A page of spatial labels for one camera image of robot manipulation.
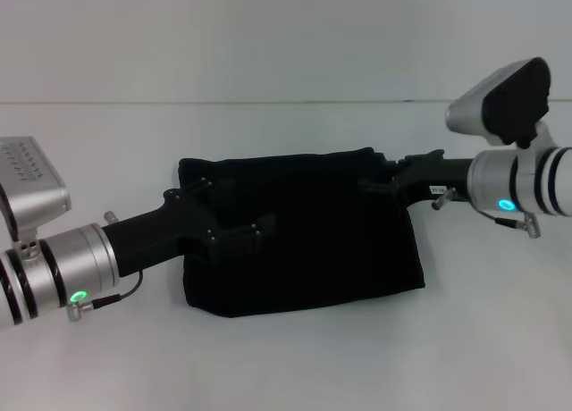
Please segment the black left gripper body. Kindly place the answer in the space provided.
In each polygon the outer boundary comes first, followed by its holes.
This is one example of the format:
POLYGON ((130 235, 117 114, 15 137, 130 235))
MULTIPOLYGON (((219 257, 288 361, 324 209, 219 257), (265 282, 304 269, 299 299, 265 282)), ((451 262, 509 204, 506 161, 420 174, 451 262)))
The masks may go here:
POLYGON ((120 271, 142 271, 177 256, 202 254, 208 233, 217 230, 214 213, 181 189, 164 192, 154 211, 103 228, 120 271))

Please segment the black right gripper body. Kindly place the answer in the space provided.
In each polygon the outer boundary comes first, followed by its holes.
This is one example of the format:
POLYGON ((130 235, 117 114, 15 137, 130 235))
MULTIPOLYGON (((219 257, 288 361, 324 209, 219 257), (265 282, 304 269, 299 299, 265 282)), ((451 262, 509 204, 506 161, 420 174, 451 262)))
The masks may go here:
POLYGON ((447 159, 442 149, 407 155, 397 162, 393 191, 406 205, 435 200, 449 189, 456 191, 453 200, 468 201, 467 178, 472 162, 472 158, 447 159))

